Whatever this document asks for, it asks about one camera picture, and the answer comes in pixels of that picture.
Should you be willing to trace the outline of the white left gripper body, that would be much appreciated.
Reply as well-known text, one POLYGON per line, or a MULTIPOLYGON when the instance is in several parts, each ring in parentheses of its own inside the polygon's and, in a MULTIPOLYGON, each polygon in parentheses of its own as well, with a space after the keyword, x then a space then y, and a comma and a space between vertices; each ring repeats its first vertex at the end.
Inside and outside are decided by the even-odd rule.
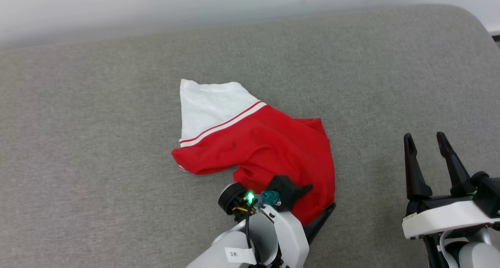
POLYGON ((270 208, 284 268, 303 268, 309 253, 309 243, 301 222, 289 211, 270 208))

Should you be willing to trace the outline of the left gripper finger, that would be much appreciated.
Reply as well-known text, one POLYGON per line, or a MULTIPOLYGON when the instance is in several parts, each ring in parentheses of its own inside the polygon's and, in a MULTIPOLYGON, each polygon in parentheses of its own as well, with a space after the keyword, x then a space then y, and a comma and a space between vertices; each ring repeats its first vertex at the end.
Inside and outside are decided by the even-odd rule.
POLYGON ((304 232, 308 243, 312 243, 314 241, 314 238, 320 232, 335 208, 336 203, 330 204, 320 213, 317 218, 315 218, 312 222, 304 227, 304 232))

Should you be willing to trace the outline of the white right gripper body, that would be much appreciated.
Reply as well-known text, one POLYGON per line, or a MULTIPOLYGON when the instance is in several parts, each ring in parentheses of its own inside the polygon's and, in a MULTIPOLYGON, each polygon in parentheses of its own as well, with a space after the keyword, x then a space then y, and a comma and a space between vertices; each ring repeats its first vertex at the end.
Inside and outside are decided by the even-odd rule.
POLYGON ((406 216, 402 219, 405 238, 419 238, 480 225, 500 225, 500 215, 493 218, 486 215, 471 195, 412 196, 407 205, 406 216))

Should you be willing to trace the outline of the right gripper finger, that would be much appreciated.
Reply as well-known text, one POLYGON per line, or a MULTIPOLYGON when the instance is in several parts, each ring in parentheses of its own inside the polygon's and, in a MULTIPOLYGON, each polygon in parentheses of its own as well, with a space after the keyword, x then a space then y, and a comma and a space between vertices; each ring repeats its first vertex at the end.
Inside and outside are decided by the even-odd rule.
POLYGON ((437 132, 436 140, 439 145, 440 154, 445 159, 448 167, 448 173, 452 184, 450 189, 451 196, 465 197, 475 194, 477 189, 471 183, 470 175, 445 134, 443 132, 437 132))
POLYGON ((433 193, 425 182, 417 160, 417 149, 410 133, 404 136, 405 180, 408 200, 428 199, 433 193))

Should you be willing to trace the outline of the red and white t-shirt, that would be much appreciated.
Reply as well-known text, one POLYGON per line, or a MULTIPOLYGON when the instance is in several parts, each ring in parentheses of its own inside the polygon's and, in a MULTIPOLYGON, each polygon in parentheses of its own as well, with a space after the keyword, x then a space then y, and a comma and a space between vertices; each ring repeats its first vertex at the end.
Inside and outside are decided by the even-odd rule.
POLYGON ((195 175, 237 166, 234 181, 261 193, 285 175, 311 190, 292 213, 309 225, 334 202, 335 173, 330 140, 320 119, 297 119, 257 99, 238 82, 180 82, 178 166, 195 175))

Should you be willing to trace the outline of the grey fabric sofa seat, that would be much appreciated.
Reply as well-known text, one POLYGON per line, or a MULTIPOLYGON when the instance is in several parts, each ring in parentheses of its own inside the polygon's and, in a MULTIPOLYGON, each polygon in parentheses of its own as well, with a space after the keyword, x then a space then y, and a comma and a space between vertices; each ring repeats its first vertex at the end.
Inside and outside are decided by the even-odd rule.
POLYGON ((305 268, 427 268, 405 239, 403 136, 435 195, 436 133, 500 175, 500 48, 417 5, 0 52, 0 268, 184 268, 234 221, 233 170, 179 169, 180 80, 241 83, 332 145, 336 209, 305 268))

